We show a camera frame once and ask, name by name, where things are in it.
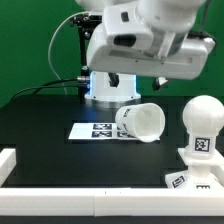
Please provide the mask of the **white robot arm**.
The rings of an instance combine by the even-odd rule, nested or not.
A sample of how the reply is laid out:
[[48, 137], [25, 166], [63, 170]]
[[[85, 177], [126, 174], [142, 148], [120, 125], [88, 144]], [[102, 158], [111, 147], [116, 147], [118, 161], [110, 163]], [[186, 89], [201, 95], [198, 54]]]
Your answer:
[[87, 48], [89, 104], [139, 101], [136, 77], [197, 78], [215, 40], [192, 27], [209, 0], [75, 0], [98, 24]]

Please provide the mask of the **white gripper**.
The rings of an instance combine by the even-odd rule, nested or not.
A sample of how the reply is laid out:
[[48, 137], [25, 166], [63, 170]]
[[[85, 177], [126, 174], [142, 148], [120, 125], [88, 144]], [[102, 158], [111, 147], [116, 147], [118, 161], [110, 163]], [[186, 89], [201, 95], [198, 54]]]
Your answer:
[[209, 38], [186, 39], [176, 54], [156, 59], [136, 50], [109, 46], [102, 26], [98, 25], [87, 48], [87, 65], [92, 71], [112, 72], [108, 74], [111, 87], [118, 87], [119, 76], [116, 73], [122, 73], [157, 77], [152, 88], [159, 91], [169, 82], [168, 79], [197, 78], [213, 46], [214, 43]]

